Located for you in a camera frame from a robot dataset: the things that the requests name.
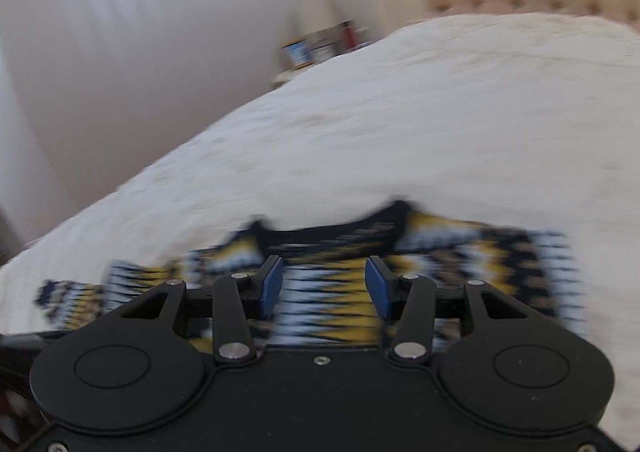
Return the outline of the white table lamp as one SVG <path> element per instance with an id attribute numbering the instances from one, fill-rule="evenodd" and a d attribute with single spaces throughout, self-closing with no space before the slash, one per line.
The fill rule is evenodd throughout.
<path id="1" fill-rule="evenodd" d="M 341 24 L 335 0 L 305 0 L 297 12 L 299 33 L 311 38 Z"/>

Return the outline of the framed photo with blue picture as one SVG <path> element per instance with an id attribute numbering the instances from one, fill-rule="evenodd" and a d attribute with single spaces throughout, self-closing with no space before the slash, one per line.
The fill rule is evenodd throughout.
<path id="1" fill-rule="evenodd" d="M 281 50 L 286 60 L 288 60 L 288 66 L 292 71 L 308 68 L 308 66 L 314 64 L 314 58 L 311 55 L 306 40 L 303 38 L 286 42 Z"/>

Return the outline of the cream embroidered bedspread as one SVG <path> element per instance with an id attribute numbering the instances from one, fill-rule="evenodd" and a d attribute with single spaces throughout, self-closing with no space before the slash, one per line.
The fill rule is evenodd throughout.
<path id="1" fill-rule="evenodd" d="M 248 102 L 1 271 L 1 329 L 45 331 L 47 280 L 164 264 L 256 217 L 337 224 L 405 198 L 460 219 L 567 233 L 585 330 L 639 441 L 639 34 L 599 18 L 464 14 L 408 26 Z"/>

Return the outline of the red bottle on nightstand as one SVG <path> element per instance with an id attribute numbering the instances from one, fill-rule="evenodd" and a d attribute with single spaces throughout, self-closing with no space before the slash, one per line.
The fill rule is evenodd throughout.
<path id="1" fill-rule="evenodd" d="M 343 47 L 346 51 L 352 51 L 357 47 L 357 38 L 352 28 L 352 23 L 345 21 L 341 24 Z"/>

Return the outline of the navy yellow patterned knit sweater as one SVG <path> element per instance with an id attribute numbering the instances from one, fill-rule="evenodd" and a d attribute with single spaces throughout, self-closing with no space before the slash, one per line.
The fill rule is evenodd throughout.
<path id="1" fill-rule="evenodd" d="M 380 322 L 364 284 L 370 256 L 443 287 L 483 280 L 575 333 L 586 325 L 582 282 L 562 232 L 447 219 L 403 201 L 334 226 L 277 231 L 256 221 L 224 244 L 157 268 L 118 260 L 96 284 L 49 280 L 35 303 L 57 330 L 76 330 L 165 281 L 198 288 L 228 273 L 254 273 L 271 255 L 283 260 L 283 284 L 273 319 L 252 326 L 258 342 L 377 342 Z"/>

